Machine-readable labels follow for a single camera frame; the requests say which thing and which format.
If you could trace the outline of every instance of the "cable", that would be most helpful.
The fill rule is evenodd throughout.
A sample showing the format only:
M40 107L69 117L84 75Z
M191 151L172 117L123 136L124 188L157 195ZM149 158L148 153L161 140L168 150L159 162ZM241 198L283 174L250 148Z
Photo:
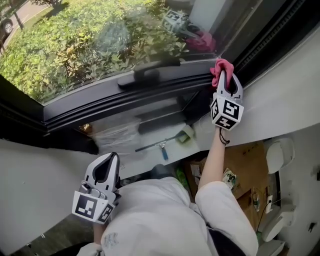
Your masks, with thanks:
M265 213L265 210L266 210L266 208L267 208L267 206L268 206L268 204L275 204L276 202L279 202L279 201L281 201L282 199L279 199L279 200L277 200L277 201L274 201L274 202L272 202L271 200L269 200L269 202L265 205L265 207L263 208L263 211L262 211L262 215L261 215L261 217L260 217L260 220L259 220L259 224L258 224L258 227L256 228L256 231L255 231L255 233L258 233L258 229L259 229L259 226L260 226L260 222L261 222L261 220L262 220L262 217L264 216L264 213Z
M222 135L221 131L222 131L222 128L220 127L220 131L219 131L220 132L220 141L222 142L222 144L228 145L230 143L230 140L226 140L224 138L224 136Z

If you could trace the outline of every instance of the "power outlet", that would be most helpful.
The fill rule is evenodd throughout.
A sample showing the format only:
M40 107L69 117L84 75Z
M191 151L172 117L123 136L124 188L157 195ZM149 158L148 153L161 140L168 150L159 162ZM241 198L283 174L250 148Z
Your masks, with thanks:
M270 213L270 212L272 211L272 209L271 209L271 206L272 206L272 198L273 198L273 195L269 195L268 198L267 198L266 203L267 203L268 205L267 205L266 208L265 208L265 214L268 214L268 213Z

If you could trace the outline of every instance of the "road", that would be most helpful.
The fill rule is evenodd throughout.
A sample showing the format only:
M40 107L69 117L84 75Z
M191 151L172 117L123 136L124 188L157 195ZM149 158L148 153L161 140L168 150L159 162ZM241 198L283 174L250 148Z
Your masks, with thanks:
M33 16L37 15L39 12L43 11L47 7L48 7L47 5L31 4L31 2L27 1L23 6L20 7L19 10L16 11L16 14L19 17L20 21L22 23L25 23L29 19L31 19ZM13 31L8 36L8 38L5 40L5 42L3 44L4 48L6 48L6 46L10 42L11 38L15 34L15 32L20 29L18 21L17 21L15 15L12 15L10 17L10 19L13 22Z

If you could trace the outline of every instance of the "window handle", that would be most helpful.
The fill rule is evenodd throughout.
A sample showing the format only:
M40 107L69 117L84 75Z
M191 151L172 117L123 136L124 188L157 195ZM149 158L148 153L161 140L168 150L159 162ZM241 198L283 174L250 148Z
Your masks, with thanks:
M158 83L159 71L157 68L180 66L177 58L164 59L146 64L141 64L133 69L133 74L120 77L117 81L120 89L129 90L152 86Z

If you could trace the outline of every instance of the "fiducial marker cube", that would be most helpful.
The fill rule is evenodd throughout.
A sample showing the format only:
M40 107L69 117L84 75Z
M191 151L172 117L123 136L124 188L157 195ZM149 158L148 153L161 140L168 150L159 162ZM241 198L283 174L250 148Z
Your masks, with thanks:
M242 105L217 94L213 96L210 109L212 123L228 131L240 123L244 112Z
M114 208L115 205L108 200L74 192L72 213L88 221L104 224Z

